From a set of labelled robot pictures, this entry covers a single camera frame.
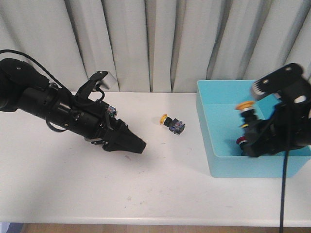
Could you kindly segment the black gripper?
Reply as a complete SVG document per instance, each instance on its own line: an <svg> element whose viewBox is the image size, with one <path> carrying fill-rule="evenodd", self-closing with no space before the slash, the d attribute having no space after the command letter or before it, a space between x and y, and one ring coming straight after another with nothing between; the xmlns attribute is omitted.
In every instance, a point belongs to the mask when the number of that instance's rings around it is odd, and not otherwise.
<svg viewBox="0 0 311 233"><path fill-rule="evenodd" d="M259 119L243 128L250 157L275 155L301 149L311 143L311 100L289 103L280 99L268 119Z"/></svg>
<svg viewBox="0 0 311 233"><path fill-rule="evenodd" d="M128 125L111 116L102 101L75 102L72 94L49 92L46 96L46 123L57 132L71 131L86 141L102 145L105 151L141 154L146 143L132 133Z"/></svg>

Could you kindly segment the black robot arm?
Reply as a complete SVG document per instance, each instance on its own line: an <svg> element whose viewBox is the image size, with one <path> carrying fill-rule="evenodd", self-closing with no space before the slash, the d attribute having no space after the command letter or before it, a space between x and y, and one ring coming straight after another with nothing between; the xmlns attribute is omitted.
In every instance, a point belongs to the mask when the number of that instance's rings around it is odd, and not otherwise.
<svg viewBox="0 0 311 233"><path fill-rule="evenodd" d="M6 58L0 62L0 109L21 109L46 121L55 132L69 130L105 151L142 153L146 143L132 133L117 111L102 99L92 101L93 90L109 75L98 71L80 87L76 95L51 83L30 64Z"/></svg>

